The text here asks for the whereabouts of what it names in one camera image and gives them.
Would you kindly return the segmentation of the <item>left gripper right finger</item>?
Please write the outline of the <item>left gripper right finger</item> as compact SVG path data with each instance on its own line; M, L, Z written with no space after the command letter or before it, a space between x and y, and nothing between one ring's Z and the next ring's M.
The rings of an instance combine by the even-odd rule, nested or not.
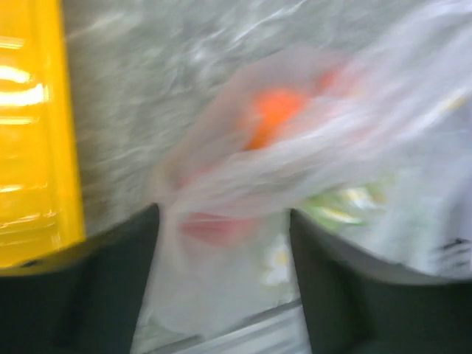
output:
M409 271L292 211L290 242L313 353L469 353L471 282Z

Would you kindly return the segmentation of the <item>clear plastic bag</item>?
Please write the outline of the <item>clear plastic bag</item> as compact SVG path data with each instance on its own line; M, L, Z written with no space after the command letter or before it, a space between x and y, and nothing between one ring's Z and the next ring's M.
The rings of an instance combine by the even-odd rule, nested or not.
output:
M245 150L259 92L308 96L267 147ZM329 232L301 210L324 191L380 184L384 211ZM471 3L427 1L351 58L292 46L236 72L158 166L160 227L142 321L216 336L297 282L296 210L360 251L471 282ZM188 237L192 213L255 219L230 246Z

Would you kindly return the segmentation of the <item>light green fruit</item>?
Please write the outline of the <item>light green fruit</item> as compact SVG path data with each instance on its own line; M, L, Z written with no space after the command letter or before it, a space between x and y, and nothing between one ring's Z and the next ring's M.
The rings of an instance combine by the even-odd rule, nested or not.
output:
M301 210L320 227L338 232L363 226L384 211L386 192L380 184L336 188L306 199Z

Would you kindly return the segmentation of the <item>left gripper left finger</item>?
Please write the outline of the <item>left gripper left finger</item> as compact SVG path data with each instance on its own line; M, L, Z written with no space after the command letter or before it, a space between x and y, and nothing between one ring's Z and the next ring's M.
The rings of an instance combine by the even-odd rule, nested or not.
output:
M129 353L158 233L151 204L81 243L1 270L1 352Z

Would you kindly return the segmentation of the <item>orange fruit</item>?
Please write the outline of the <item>orange fruit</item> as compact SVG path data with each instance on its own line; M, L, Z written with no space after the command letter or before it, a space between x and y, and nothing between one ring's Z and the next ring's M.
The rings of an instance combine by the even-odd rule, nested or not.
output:
M268 88L256 94L251 102L251 115L244 122L252 126L245 150L259 150L271 144L277 131L308 103L308 96L290 88Z

